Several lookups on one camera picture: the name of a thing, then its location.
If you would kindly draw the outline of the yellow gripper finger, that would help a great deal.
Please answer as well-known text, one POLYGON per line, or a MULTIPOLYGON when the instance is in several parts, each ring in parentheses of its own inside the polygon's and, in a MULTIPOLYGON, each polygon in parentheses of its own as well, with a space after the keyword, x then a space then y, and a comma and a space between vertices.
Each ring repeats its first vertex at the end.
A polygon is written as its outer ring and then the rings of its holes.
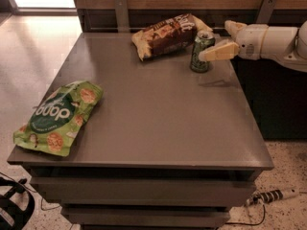
POLYGON ((239 45, 230 40, 224 39, 216 45, 211 46, 199 53, 200 61, 228 60, 239 54, 239 45))
POLYGON ((226 20, 224 23, 225 30, 230 34, 232 38, 235 38, 239 31, 245 28, 247 24, 236 22, 232 20, 226 20))

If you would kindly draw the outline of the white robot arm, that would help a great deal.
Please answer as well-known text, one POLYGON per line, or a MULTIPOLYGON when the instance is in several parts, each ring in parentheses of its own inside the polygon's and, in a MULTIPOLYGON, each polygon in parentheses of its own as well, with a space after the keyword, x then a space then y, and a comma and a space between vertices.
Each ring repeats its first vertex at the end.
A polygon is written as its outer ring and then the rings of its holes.
POLYGON ((224 39, 199 53, 200 61, 239 58, 270 59, 283 67, 307 72, 307 22, 298 27, 224 23, 230 39, 224 39))

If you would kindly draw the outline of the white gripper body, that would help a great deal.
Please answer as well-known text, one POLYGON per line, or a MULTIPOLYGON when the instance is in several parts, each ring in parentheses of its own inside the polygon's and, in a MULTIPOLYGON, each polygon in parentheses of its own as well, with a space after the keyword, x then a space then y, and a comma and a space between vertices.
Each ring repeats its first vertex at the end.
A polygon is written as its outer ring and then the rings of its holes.
POLYGON ((245 26, 236 35, 239 44, 239 57, 257 60, 261 55, 262 42, 269 26, 265 24, 251 24, 245 26))

